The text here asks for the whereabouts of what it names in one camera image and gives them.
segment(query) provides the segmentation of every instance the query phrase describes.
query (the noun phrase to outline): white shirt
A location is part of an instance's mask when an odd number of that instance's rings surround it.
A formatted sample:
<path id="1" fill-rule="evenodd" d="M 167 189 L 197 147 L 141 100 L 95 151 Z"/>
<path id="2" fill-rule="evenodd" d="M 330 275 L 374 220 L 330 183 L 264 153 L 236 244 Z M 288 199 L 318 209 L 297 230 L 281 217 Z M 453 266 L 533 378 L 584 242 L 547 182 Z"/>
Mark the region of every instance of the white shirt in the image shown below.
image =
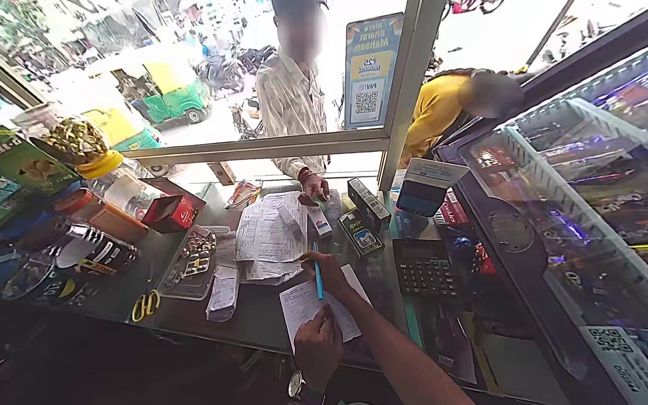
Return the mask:
<path id="1" fill-rule="evenodd" d="M 256 72 L 256 95 L 267 138 L 326 132 L 324 94 L 319 88 L 319 69 L 311 62 L 309 78 L 282 51 Z M 303 167 L 315 173 L 326 171 L 327 156 L 275 158 L 282 173 L 297 179 Z"/>

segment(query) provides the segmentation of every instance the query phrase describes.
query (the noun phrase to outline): blue pen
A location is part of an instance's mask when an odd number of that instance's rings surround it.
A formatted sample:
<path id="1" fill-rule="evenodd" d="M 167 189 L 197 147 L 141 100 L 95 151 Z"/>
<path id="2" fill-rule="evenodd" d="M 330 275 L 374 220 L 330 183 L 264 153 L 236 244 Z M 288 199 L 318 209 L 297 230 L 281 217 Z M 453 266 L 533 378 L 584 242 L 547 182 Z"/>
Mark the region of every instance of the blue pen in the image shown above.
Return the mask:
<path id="1" fill-rule="evenodd" d="M 317 250 L 317 243 L 314 242 L 314 250 Z M 322 284 L 322 272 L 319 269 L 319 263 L 314 261 L 314 270 L 317 272 L 317 296 L 320 300 L 324 299 L 324 284 Z"/>

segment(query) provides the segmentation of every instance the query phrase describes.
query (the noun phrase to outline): yellow shirt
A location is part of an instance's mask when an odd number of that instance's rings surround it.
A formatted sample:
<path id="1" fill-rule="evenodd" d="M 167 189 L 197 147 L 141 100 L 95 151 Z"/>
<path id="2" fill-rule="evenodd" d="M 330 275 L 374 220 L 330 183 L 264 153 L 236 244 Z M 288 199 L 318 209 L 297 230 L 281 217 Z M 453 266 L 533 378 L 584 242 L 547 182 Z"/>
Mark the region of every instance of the yellow shirt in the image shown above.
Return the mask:
<path id="1" fill-rule="evenodd" d="M 406 169 L 411 158 L 423 157 L 439 135 L 453 124 L 462 111 L 456 101 L 456 92 L 468 79 L 468 76 L 447 75 L 435 78 L 421 87 L 399 160 L 399 169 Z"/>

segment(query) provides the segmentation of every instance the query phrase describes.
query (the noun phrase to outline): card machine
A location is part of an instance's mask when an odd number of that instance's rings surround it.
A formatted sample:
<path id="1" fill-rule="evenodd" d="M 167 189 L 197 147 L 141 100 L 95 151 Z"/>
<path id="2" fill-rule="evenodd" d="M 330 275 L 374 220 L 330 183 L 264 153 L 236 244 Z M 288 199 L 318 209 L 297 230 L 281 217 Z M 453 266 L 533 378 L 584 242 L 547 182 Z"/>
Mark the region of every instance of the card machine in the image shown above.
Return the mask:
<path id="1" fill-rule="evenodd" d="M 397 208 L 433 217 L 444 203 L 446 190 L 468 171 L 468 167 L 458 164 L 411 159 L 404 174 Z"/>

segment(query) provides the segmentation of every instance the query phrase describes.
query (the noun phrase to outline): plastic jar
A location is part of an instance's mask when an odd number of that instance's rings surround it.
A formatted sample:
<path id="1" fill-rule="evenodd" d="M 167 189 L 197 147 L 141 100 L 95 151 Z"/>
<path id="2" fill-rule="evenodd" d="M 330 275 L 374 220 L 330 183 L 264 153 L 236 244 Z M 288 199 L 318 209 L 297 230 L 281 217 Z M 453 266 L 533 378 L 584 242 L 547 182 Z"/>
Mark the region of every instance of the plastic jar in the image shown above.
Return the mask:
<path id="1" fill-rule="evenodd" d="M 59 199 L 54 203 L 54 209 L 73 222 L 91 224 L 130 244 L 136 244 L 149 232 L 144 224 L 87 189 L 79 189 Z"/>
<path id="2" fill-rule="evenodd" d="M 168 196 L 139 180 L 153 176 L 139 162 L 117 151 L 108 151 L 93 163 L 77 166 L 76 171 L 94 194 L 137 220 L 144 218 L 152 201 Z"/>
<path id="3" fill-rule="evenodd" d="M 96 124 L 57 102 L 26 109 L 12 122 L 37 147 L 65 164 L 91 163 L 109 150 L 107 137 Z"/>
<path id="4" fill-rule="evenodd" d="M 25 236 L 20 247 L 45 252 L 59 268 L 90 274 L 116 275 L 137 257 L 137 248 L 87 223 L 55 217 Z"/>

